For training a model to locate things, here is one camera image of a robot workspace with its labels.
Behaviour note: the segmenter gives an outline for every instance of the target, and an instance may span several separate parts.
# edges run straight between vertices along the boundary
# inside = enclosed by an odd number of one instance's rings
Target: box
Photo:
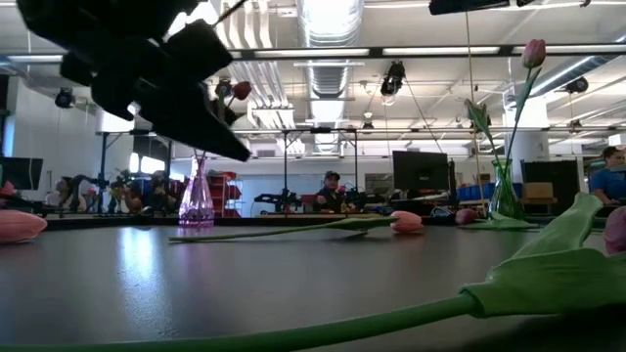
[[[522,195],[525,199],[554,198],[555,192],[550,182],[529,182],[523,184]]]

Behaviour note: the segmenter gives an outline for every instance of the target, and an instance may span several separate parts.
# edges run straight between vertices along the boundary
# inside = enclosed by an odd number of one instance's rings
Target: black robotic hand
[[[233,57],[203,20],[163,41],[198,0],[18,0],[26,26],[67,50],[61,75],[90,86],[104,110],[132,120],[132,102],[154,131],[246,161],[250,152],[206,105],[205,79]]]

